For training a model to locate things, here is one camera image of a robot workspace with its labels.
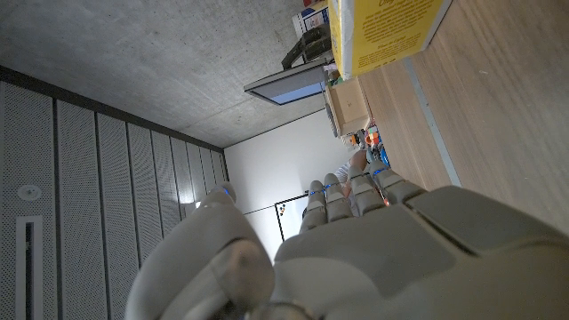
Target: monitor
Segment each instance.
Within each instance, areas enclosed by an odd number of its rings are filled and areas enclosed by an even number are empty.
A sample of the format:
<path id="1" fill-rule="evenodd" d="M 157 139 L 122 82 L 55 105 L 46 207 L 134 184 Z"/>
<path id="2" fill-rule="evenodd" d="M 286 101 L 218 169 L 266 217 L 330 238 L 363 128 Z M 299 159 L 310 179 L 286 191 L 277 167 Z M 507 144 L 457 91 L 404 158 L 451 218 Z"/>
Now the monitor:
<path id="1" fill-rule="evenodd" d="M 278 106 L 304 99 L 325 90 L 326 59 L 267 76 L 244 87 L 245 92 Z"/>

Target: cardboard box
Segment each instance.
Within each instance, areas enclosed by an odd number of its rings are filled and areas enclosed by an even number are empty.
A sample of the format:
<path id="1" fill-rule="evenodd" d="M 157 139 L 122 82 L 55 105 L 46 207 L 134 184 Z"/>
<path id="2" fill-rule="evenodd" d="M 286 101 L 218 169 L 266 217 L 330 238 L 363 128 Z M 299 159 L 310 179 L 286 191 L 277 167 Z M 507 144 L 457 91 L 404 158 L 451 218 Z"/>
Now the cardboard box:
<path id="1" fill-rule="evenodd" d="M 344 79 L 425 50 L 452 0 L 329 0 L 332 50 Z"/>
<path id="2" fill-rule="evenodd" d="M 327 85 L 326 99 L 339 137 L 367 129 L 373 119 L 358 78 L 335 86 Z"/>
<path id="3" fill-rule="evenodd" d="M 296 31 L 296 37 L 299 39 L 305 32 L 324 23 L 330 23 L 327 1 L 316 2 L 301 13 L 293 16 L 294 30 Z"/>

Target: concrete ceiling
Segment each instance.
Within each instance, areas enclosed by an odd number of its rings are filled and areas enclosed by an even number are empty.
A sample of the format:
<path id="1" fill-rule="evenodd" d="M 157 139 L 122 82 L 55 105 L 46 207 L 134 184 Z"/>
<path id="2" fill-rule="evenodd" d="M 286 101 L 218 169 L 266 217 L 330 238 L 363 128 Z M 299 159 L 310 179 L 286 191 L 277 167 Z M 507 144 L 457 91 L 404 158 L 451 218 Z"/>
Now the concrete ceiling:
<path id="1" fill-rule="evenodd" d="M 243 86 L 280 71 L 301 0 L 3 0 L 0 65 L 225 148 L 324 107 Z"/>

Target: wooden table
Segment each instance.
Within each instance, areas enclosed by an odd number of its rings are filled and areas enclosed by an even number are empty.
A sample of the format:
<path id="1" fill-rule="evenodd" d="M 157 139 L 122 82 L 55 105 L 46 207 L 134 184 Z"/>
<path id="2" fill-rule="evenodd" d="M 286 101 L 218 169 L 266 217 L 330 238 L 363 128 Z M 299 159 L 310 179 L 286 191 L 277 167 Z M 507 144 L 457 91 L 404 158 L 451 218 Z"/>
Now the wooden table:
<path id="1" fill-rule="evenodd" d="M 426 51 L 360 76 L 394 170 L 451 183 L 414 72 L 461 185 L 569 233 L 567 17 L 565 0 L 454 0 Z"/>

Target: perforated metal panel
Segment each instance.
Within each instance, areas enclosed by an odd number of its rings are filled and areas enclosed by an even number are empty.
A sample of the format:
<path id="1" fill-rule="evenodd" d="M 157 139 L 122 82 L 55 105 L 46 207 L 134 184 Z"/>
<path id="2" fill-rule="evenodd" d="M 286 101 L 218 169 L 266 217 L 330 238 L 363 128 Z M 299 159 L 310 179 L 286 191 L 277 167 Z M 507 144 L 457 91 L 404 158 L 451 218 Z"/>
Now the perforated metal panel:
<path id="1" fill-rule="evenodd" d="M 64 319 L 106 319 L 99 169 L 92 111 L 58 101 Z"/>
<path id="2" fill-rule="evenodd" d="M 128 293 L 139 269 L 126 125 L 109 116 L 97 117 L 110 318 L 123 319 Z"/>
<path id="3" fill-rule="evenodd" d="M 191 204 L 194 202 L 194 187 L 189 174 L 188 151 L 186 142 L 171 138 L 172 155 L 174 160 L 174 170 L 176 172 L 176 185 L 178 186 L 178 196 L 181 204 Z"/>
<path id="4" fill-rule="evenodd" d="M 209 149 L 199 148 L 202 156 L 202 168 L 204 169 L 205 190 L 210 192 L 215 187 L 215 173 L 213 173 L 212 153 Z"/>
<path id="5" fill-rule="evenodd" d="M 150 130 L 128 124 L 131 149 L 132 189 L 138 224 L 140 260 L 144 260 L 162 240 L 162 221 L 152 156 Z"/>
<path id="6" fill-rule="evenodd" d="M 162 213 L 162 228 L 164 236 L 166 236 L 180 222 L 180 205 L 178 203 L 176 179 L 174 178 L 172 148 L 170 148 L 170 137 L 162 133 L 152 132 L 152 142 L 158 181 L 158 198 L 160 212 Z"/>
<path id="7" fill-rule="evenodd" d="M 44 319 L 57 317 L 52 98 L 0 83 L 0 317 L 15 318 L 16 217 L 41 215 Z M 18 189 L 40 187 L 35 201 Z"/>
<path id="8" fill-rule="evenodd" d="M 221 166 L 220 153 L 212 151 L 212 164 L 213 164 L 213 175 L 215 176 L 215 183 L 220 184 L 224 181 L 223 166 Z"/>
<path id="9" fill-rule="evenodd" d="M 189 170 L 192 175 L 192 185 L 194 186 L 194 200 L 202 201 L 205 198 L 205 181 L 199 147 L 186 143 L 186 148 L 188 149 Z"/>
<path id="10" fill-rule="evenodd" d="M 225 156 L 220 154 L 220 159 L 221 159 L 221 168 L 223 169 L 223 179 L 225 181 L 229 181 L 228 169 L 225 167 Z"/>

